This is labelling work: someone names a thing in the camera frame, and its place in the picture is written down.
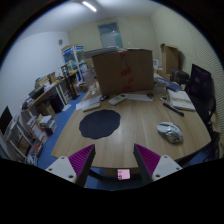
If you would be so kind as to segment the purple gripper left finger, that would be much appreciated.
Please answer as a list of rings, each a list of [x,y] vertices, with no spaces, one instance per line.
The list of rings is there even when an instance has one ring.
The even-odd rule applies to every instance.
[[[95,145],[92,144],[69,157],[59,157],[46,171],[84,187],[94,157]]]

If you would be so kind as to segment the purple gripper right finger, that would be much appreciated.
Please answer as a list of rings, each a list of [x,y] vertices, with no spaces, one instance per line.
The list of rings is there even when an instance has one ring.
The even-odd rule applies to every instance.
[[[134,145],[133,154],[144,183],[160,180],[182,169],[182,167],[168,155],[160,156],[139,144]]]

